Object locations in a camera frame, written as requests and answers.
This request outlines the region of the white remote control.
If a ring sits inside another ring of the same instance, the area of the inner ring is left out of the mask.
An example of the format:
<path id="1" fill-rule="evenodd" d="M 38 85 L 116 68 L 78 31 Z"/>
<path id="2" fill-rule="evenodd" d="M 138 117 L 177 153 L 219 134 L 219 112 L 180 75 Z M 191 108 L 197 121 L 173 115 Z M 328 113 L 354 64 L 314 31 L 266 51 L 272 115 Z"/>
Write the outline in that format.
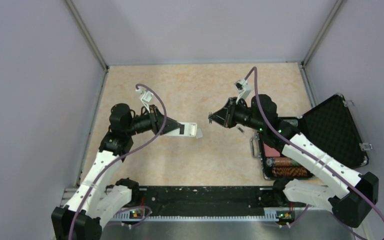
<path id="1" fill-rule="evenodd" d="M 167 133 L 163 136 L 169 137 L 196 137 L 198 133 L 198 124 L 195 122 L 180 122 L 180 127 Z"/>

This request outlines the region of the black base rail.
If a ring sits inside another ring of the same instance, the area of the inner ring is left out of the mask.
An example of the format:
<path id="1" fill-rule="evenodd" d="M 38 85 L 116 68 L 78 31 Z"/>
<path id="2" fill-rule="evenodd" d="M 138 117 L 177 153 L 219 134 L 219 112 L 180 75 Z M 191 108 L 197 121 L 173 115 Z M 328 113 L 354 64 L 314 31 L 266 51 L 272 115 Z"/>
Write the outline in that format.
<path id="1" fill-rule="evenodd" d="M 128 207 L 138 205 L 150 210 L 117 213 L 110 222 L 293 222 L 306 207 L 270 186 L 141 186 Z"/>

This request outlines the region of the orange blue chip stack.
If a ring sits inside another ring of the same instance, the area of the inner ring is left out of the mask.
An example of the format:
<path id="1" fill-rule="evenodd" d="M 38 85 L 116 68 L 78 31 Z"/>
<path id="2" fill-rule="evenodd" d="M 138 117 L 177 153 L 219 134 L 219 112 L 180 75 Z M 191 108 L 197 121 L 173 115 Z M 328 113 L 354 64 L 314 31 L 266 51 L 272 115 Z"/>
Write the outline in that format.
<path id="1" fill-rule="evenodd" d="M 271 170 L 274 177 L 278 178 L 309 178 L 310 174 L 304 167 L 280 166 Z"/>

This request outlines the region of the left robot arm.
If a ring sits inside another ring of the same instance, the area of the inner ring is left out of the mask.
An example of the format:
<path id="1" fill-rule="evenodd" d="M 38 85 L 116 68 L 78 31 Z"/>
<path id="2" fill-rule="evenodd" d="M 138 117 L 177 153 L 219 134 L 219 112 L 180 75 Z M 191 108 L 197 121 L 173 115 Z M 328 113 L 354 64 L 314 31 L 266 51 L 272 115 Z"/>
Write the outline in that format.
<path id="1" fill-rule="evenodd" d="M 117 181 L 110 193 L 106 187 L 133 146 L 133 136 L 151 131 L 156 136 L 185 137 L 185 123 L 165 117 L 157 106 L 143 106 L 137 115 L 125 103 L 110 110 L 110 125 L 95 160 L 75 194 L 51 214 L 58 240 L 98 240 L 103 228 L 124 206 L 140 202 L 139 184 L 131 179 Z"/>

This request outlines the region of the black poker chip case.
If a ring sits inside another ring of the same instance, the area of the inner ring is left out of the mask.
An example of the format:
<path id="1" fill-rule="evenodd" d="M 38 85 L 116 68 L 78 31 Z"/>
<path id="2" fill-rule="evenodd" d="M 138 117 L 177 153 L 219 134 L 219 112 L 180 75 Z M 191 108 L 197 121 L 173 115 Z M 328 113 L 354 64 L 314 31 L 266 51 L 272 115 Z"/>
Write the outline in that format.
<path id="1" fill-rule="evenodd" d="M 349 110 L 349 104 L 342 94 L 332 95 L 302 116 L 283 116 L 282 120 L 297 127 L 319 149 L 348 168 L 357 169 L 368 165 L 369 156 L 362 147 L 364 142 Z M 256 134 L 255 138 L 258 139 L 263 177 L 266 180 L 282 178 L 274 177 L 273 167 L 265 163 L 267 157 L 264 156 L 262 134 Z M 314 175 L 307 171 L 309 178 L 296 179 L 312 179 Z"/>

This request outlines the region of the pink card deck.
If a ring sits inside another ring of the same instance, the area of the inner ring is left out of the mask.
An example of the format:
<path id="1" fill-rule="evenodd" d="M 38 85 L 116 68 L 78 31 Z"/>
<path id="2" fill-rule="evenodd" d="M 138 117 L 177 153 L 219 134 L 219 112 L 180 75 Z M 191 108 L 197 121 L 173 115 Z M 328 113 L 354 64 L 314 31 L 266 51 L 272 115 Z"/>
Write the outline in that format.
<path id="1" fill-rule="evenodd" d="M 276 150 L 275 148 L 273 147 L 270 147 L 268 146 L 265 142 L 263 142 L 263 151 L 264 151 L 264 156 L 266 158 L 278 158 L 278 157 L 281 157 L 282 154 Z"/>

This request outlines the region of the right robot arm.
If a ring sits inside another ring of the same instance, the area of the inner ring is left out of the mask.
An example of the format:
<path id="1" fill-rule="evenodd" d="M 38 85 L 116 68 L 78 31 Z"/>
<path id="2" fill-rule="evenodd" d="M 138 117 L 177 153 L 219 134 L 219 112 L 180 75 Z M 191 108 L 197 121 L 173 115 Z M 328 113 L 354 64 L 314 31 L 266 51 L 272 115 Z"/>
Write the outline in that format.
<path id="1" fill-rule="evenodd" d="M 357 228 L 373 210 L 379 197 L 379 178 L 361 173 L 337 161 L 337 152 L 325 152 L 311 142 L 304 131 L 277 114 L 277 105 L 266 94 L 259 94 L 247 105 L 245 100 L 230 97 L 218 111 L 208 115 L 210 122 L 231 129 L 237 125 L 256 130 L 263 142 L 282 155 L 299 163 L 324 184 L 306 183 L 299 178 L 284 177 L 273 192 L 279 206 L 304 203 L 332 213 L 341 223 Z"/>

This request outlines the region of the white battery cover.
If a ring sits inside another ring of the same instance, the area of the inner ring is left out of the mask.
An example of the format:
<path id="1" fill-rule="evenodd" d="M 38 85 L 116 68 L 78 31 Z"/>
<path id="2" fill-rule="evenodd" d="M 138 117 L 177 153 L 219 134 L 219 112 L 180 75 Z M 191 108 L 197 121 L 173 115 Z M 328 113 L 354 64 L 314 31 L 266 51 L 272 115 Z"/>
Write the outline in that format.
<path id="1" fill-rule="evenodd" d="M 203 137 L 203 132 L 202 132 L 202 129 L 201 129 L 201 128 L 198 128 L 198 129 L 196 130 L 196 135 L 195 135 L 195 137 L 196 137 L 197 139 L 200 139 L 200 138 Z"/>

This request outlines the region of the green blue chip stack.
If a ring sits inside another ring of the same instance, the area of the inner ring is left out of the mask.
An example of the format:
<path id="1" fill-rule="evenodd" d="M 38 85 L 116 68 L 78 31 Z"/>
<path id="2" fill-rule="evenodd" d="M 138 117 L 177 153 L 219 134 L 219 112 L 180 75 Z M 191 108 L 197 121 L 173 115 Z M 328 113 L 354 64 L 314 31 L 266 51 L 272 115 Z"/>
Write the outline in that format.
<path id="1" fill-rule="evenodd" d="M 265 160 L 268 167 L 301 167 L 297 161 L 289 157 L 268 157 Z"/>

